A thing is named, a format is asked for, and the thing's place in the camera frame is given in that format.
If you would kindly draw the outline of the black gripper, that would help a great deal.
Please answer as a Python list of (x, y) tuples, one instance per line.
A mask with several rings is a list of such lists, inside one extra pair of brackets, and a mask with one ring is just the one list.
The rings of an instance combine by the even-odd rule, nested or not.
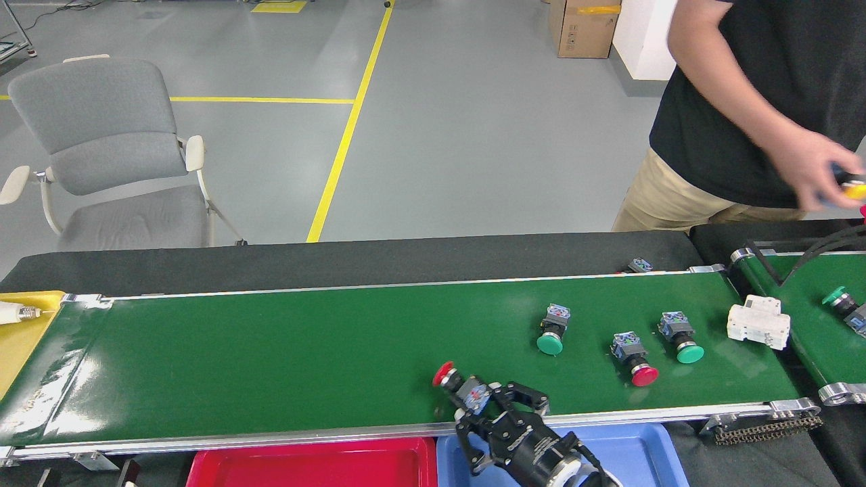
[(495, 466), (520, 486), (573, 485), (583, 464), (578, 437), (562, 437), (545, 425), (547, 395), (516, 382), (489, 388), (482, 410), (455, 410), (455, 434), (470, 472)]

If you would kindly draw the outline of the person's right hand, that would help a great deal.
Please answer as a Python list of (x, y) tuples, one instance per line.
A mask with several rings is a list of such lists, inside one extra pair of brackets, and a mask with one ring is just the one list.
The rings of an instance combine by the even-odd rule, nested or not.
[(825, 203), (839, 208), (860, 206), (836, 182), (833, 164), (849, 173), (863, 171), (863, 161), (854, 152), (826, 136), (805, 129), (782, 133), (766, 148), (771, 163), (792, 190), (803, 212), (819, 212)]

